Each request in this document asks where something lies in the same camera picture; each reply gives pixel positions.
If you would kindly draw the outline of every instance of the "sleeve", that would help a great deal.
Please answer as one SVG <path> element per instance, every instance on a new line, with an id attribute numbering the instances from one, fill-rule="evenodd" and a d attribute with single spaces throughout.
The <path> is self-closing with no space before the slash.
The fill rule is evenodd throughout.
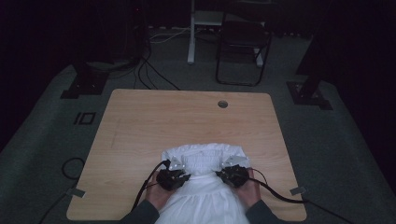
<path id="1" fill-rule="evenodd" d="M 119 224 L 154 224 L 160 213 L 149 201 L 141 202 L 134 211 L 120 220 Z"/>
<path id="2" fill-rule="evenodd" d="M 250 224 L 277 224 L 288 223 L 275 216 L 271 209 L 260 200 L 253 204 L 246 212 L 247 220 Z"/>

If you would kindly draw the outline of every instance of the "white cloth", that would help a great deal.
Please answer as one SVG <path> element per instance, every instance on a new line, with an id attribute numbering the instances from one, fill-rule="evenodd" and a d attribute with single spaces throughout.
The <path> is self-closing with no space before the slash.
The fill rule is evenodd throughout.
<path id="1" fill-rule="evenodd" d="M 239 146 L 216 143 L 165 150 L 163 161 L 176 157 L 191 177 L 171 196 L 156 223 L 248 224 L 245 207 L 214 172 L 230 156 L 246 157 Z M 239 165 L 250 166 L 248 160 Z"/>

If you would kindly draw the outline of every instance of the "wire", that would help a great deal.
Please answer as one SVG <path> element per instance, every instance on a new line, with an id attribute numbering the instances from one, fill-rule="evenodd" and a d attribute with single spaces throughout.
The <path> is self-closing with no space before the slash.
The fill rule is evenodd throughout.
<path id="1" fill-rule="evenodd" d="M 258 172 L 259 174 L 261 174 L 261 175 L 262 175 L 262 178 L 263 178 L 264 181 L 265 181 L 265 184 L 268 185 L 267 179 L 265 178 L 265 176 L 264 176 L 264 174 L 263 174 L 262 172 L 260 172 L 259 170 L 253 169 L 253 168 L 249 168 L 249 169 L 251 169 L 251 170 L 253 170 L 253 171 L 256 171 L 256 172 Z"/>
<path id="2" fill-rule="evenodd" d="M 238 175 L 238 174 L 234 174 L 234 175 L 241 176 L 241 177 L 244 177 L 244 178 L 246 178 L 246 179 L 248 179 L 248 180 L 251 180 L 251 181 L 254 181 L 254 182 L 256 182 L 256 183 L 259 183 L 261 186 L 263 186 L 263 187 L 265 187 L 266 189 L 268 189 L 268 190 L 271 192 L 271 194 L 273 194 L 273 195 L 274 195 L 276 198 L 278 198 L 279 200 L 282 200 L 282 201 L 287 202 L 287 203 L 310 203 L 310 204 L 314 205 L 316 208 L 319 208 L 319 209 L 321 209 L 322 211 L 329 213 L 330 215 L 333 215 L 333 216 L 335 216 L 335 217 L 338 217 L 338 218 L 344 220 L 346 223 L 353 224 L 353 222 L 349 221 L 348 219 L 346 219 L 346 218 L 344 218 L 344 217 L 341 217 L 340 215 L 337 215 L 337 214 L 335 214 L 334 212 L 330 211 L 329 209 L 324 208 L 324 207 L 318 205 L 317 203 L 313 203 L 313 202 L 311 202 L 310 200 L 306 200 L 306 199 L 304 199 L 304 198 L 303 198 L 302 200 L 288 199 L 288 198 L 285 198 L 285 197 L 283 197 L 282 195 L 278 194 L 278 193 L 277 193 L 276 191 L 274 191 L 271 187 L 269 187 L 266 183 L 263 183 L 263 182 L 261 182 L 260 180 L 257 180 L 257 179 L 255 179 L 255 178 L 251 178 L 251 177 L 245 177 L 245 176 Z"/>
<path id="3" fill-rule="evenodd" d="M 78 175 L 78 176 L 71 176 L 71 175 L 69 175 L 69 174 L 65 171 L 65 167 L 66 167 L 66 165 L 67 165 L 70 161 L 75 161 L 75 160 L 81 161 L 82 167 L 84 167 L 85 161 L 84 161 L 82 158 L 78 158 L 78 157 L 71 158 L 71 159 L 65 161 L 64 164 L 62 165 L 62 174 L 64 175 L 64 177 L 66 177 L 67 179 L 74 180 L 73 185 L 71 185 L 71 187 L 70 187 L 69 189 L 73 189 L 73 188 L 76 187 L 80 175 Z M 64 192 L 64 194 L 63 194 L 61 197 L 59 197 L 59 198 L 49 207 L 49 209 L 47 209 L 47 212 L 41 217 L 41 219 L 40 219 L 40 221 L 38 222 L 38 224 L 43 223 L 44 219 L 46 219 L 46 217 L 47 217 L 47 215 L 50 213 L 50 211 L 51 211 L 51 210 L 52 210 L 52 209 L 53 209 L 64 197 L 66 197 L 67 195 L 68 195 L 68 194 L 67 194 L 66 192 Z"/>
<path id="4" fill-rule="evenodd" d="M 140 75 L 140 71 L 142 70 L 143 66 L 146 64 L 147 60 L 143 61 L 142 64 L 140 64 L 139 70 L 137 70 L 137 77 L 139 78 L 139 81 L 149 90 L 151 90 L 151 87 L 148 86 L 142 79 L 141 75 Z"/>
<path id="5" fill-rule="evenodd" d="M 178 36 L 178 35 L 182 35 L 184 32 L 186 32 L 186 31 L 189 30 L 189 29 L 190 29 L 190 27 L 184 28 L 183 30 L 181 30 L 180 32 L 178 32 L 178 33 L 176 33 L 176 34 L 157 34 L 157 35 L 154 35 L 154 36 L 152 36 L 150 39 L 153 39 L 153 38 L 155 38 L 155 37 L 157 37 L 157 36 L 161 36 L 161 35 L 170 35 L 170 37 L 166 38 L 166 39 L 163 40 L 163 41 L 158 41 L 158 42 L 152 42 L 152 41 L 150 41 L 150 43 L 151 43 L 151 44 L 161 44 L 161 43 L 165 43 L 166 41 L 168 41 L 168 40 L 170 40 L 170 39 L 172 39 L 172 38 L 175 38 L 175 37 Z"/>
<path id="6" fill-rule="evenodd" d="M 148 178 L 145 180 L 145 182 L 142 185 L 142 188 L 140 188 L 139 192 L 136 195 L 136 199 L 134 200 L 134 206 L 132 207 L 132 211 L 134 211 L 134 209 L 137 207 L 137 204 L 140 201 L 140 197 L 142 196 L 143 191 L 146 189 L 146 185 L 148 184 L 149 180 L 151 179 L 151 177 L 154 175 L 154 173 L 157 171 L 157 169 L 163 165 L 165 163 L 165 161 L 161 161 L 160 163 L 158 163 L 157 166 L 155 166 L 155 168 L 152 170 L 151 174 L 148 176 Z"/>
<path id="7" fill-rule="evenodd" d="M 89 64 L 89 63 L 88 66 L 95 71 L 112 73 L 112 72 L 126 71 L 131 68 L 134 68 L 139 64 L 139 61 L 140 61 L 139 58 L 132 58 L 128 60 L 128 63 L 114 65 L 108 68 L 95 67 L 93 64 Z"/>
<path id="8" fill-rule="evenodd" d="M 145 68 L 146 68 L 146 77 L 148 78 L 149 83 L 151 83 L 151 85 L 158 90 L 158 88 L 154 85 L 154 83 L 152 82 L 151 78 L 149 77 L 149 70 L 148 70 L 148 65 L 145 63 Z"/>
<path id="9" fill-rule="evenodd" d="M 117 76 L 109 76 L 108 79 L 117 79 L 117 78 L 121 78 L 121 77 L 126 77 L 129 74 L 131 74 L 132 72 L 134 72 L 134 70 L 136 70 L 136 67 L 132 68 L 130 71 L 124 72 L 122 74 L 118 74 Z"/>
<path id="10" fill-rule="evenodd" d="M 136 69 L 134 69 L 134 86 L 133 86 L 134 89 L 136 89 L 136 82 L 137 82 Z"/>
<path id="11" fill-rule="evenodd" d="M 175 87 L 175 89 L 177 89 L 178 91 L 180 91 L 180 88 L 177 87 L 173 82 L 171 82 L 170 80 L 168 80 L 166 77 L 164 77 L 163 75 L 161 75 L 160 72 L 157 71 L 157 69 L 155 69 L 154 66 L 151 65 L 151 63 L 149 63 L 149 61 L 147 59 L 145 59 L 144 57 L 142 57 L 143 60 L 148 64 L 148 66 L 150 66 L 152 68 L 152 70 L 154 70 L 155 73 L 157 73 L 157 75 L 159 77 L 161 77 L 163 80 L 167 81 L 169 84 L 171 84 L 173 87 Z"/>
<path id="12" fill-rule="evenodd" d="M 155 184 L 152 184 L 152 185 L 148 185 L 147 187 L 145 187 L 145 189 L 151 188 L 151 187 L 153 187 L 153 186 L 155 186 L 155 185 L 158 185 L 158 184 L 160 184 L 160 183 L 155 183 Z"/>

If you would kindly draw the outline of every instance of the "black mount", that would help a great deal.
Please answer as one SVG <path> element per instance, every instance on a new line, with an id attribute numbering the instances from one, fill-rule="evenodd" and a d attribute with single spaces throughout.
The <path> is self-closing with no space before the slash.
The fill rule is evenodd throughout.
<path id="1" fill-rule="evenodd" d="M 106 85 L 108 73 L 92 71 L 85 62 L 74 62 L 77 76 L 69 90 L 64 91 L 61 99 L 77 99 L 80 95 L 101 95 Z"/>
<path id="2" fill-rule="evenodd" d="M 305 83 L 286 82 L 296 105 L 318 105 L 322 110 L 332 110 L 330 102 L 323 98 L 318 82 L 309 78 Z"/>
<path id="3" fill-rule="evenodd" d="M 216 175 L 220 177 L 225 184 L 236 189 L 243 186 L 248 181 L 247 168 L 239 165 L 225 167 L 221 171 L 216 172 Z"/>

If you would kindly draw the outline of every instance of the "wooden table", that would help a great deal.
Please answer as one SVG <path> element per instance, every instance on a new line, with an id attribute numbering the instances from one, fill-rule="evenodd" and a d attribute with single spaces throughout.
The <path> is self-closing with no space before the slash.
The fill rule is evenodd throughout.
<path id="1" fill-rule="evenodd" d="M 219 101 L 228 106 L 219 107 Z M 86 195 L 73 197 L 67 217 L 121 219 L 164 150 L 207 143 L 241 146 L 270 187 L 301 200 L 290 195 L 298 185 L 268 94 L 114 90 L 78 181 Z M 306 218 L 301 204 L 281 202 L 265 188 L 262 198 L 281 219 Z"/>

